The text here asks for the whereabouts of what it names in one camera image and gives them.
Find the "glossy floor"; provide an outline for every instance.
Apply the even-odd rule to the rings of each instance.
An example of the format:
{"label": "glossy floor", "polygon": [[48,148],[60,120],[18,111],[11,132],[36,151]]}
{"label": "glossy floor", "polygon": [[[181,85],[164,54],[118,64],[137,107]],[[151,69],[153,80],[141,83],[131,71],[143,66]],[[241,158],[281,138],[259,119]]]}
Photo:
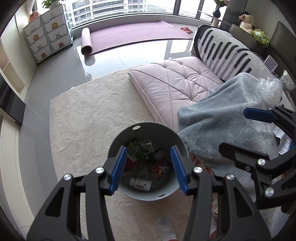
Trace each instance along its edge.
{"label": "glossy floor", "polygon": [[[196,26],[190,26],[195,32]],[[58,95],[106,74],[164,59],[190,56],[192,40],[161,40],[81,55],[80,39],[41,63],[30,83],[20,128],[19,156],[25,193],[34,215],[57,184],[49,141],[49,105]]]}

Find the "black vase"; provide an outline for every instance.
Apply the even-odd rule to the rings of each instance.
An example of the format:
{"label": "black vase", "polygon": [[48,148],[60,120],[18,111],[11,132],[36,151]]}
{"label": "black vase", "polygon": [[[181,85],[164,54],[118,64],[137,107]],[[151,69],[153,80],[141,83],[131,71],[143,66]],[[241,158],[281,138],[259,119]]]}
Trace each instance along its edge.
{"label": "black vase", "polygon": [[219,8],[216,8],[215,11],[213,12],[213,16],[216,17],[216,18],[219,18],[221,17],[221,13],[219,11]]}

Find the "gray trash bin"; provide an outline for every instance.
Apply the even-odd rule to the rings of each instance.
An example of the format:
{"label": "gray trash bin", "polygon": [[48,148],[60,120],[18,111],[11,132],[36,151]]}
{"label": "gray trash bin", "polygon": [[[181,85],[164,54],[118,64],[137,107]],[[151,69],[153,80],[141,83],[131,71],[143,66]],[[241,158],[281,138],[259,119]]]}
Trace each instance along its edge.
{"label": "gray trash bin", "polygon": [[[182,156],[189,156],[185,143],[173,130],[156,122],[140,122],[127,127],[118,134],[109,148],[108,158],[116,156],[120,146],[126,145],[135,138],[150,140],[169,152],[173,145],[177,145]],[[142,201],[155,201],[165,198],[176,191],[178,187],[179,183],[174,172],[171,172],[165,178],[165,181],[161,182],[161,186],[149,192],[133,189],[122,180],[119,184],[119,190],[123,193]]]}

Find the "blue gray blanket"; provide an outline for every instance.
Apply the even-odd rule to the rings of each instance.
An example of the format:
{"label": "blue gray blanket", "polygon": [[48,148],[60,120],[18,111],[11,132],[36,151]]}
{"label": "blue gray blanket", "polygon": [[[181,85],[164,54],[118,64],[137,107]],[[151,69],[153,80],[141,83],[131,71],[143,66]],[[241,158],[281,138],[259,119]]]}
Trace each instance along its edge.
{"label": "blue gray blanket", "polygon": [[[218,146],[228,141],[262,151],[270,159],[278,156],[278,144],[272,132],[274,124],[248,120],[243,115],[246,107],[268,108],[257,85],[255,77],[241,73],[212,90],[205,99],[178,111],[178,134],[190,152],[204,160],[218,176],[233,173],[253,201],[256,196],[250,173],[236,168],[232,161],[223,158]],[[273,218],[274,211],[261,211],[271,232],[278,222],[277,218]]]}

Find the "storage drawer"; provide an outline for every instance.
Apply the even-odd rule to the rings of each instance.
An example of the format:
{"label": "storage drawer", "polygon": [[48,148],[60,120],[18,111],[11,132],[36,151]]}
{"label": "storage drawer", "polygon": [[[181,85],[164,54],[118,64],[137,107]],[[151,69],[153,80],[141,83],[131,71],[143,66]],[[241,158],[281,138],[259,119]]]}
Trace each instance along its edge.
{"label": "storage drawer", "polygon": [[24,31],[26,35],[29,35],[30,33],[34,32],[37,28],[41,26],[41,18],[35,19],[33,22],[28,24],[26,27],[24,27]]}
{"label": "storage drawer", "polygon": [[50,41],[54,41],[57,38],[65,35],[66,33],[68,33],[69,30],[67,28],[67,25],[62,25],[60,27],[58,27],[57,29],[55,29],[54,31],[52,31],[51,33],[49,33],[47,36],[49,37]]}
{"label": "storage drawer", "polygon": [[50,32],[51,30],[58,28],[64,23],[66,23],[66,18],[65,18],[65,15],[63,14],[49,21],[47,24],[45,24],[46,31]]}
{"label": "storage drawer", "polygon": [[36,53],[34,56],[35,58],[40,61],[43,58],[45,58],[46,56],[50,55],[52,53],[50,46],[46,46],[44,49],[42,49],[41,51],[39,51],[38,53]]}
{"label": "storage drawer", "polygon": [[48,21],[56,18],[57,16],[60,16],[64,13],[63,5],[59,5],[55,7],[54,9],[49,10],[48,12],[41,15],[43,21],[47,23]]}
{"label": "storage drawer", "polygon": [[40,39],[44,35],[43,27],[38,28],[36,31],[32,32],[28,37],[27,40],[29,44],[34,43],[38,39]]}
{"label": "storage drawer", "polygon": [[43,36],[41,39],[37,40],[32,46],[30,46],[30,48],[32,49],[33,53],[36,53],[37,51],[39,51],[39,49],[41,49],[47,44],[48,42],[46,36]]}
{"label": "storage drawer", "polygon": [[62,37],[53,43],[51,43],[51,46],[54,48],[54,50],[58,50],[59,48],[64,47],[65,45],[69,44],[71,42],[71,38],[69,35]]}

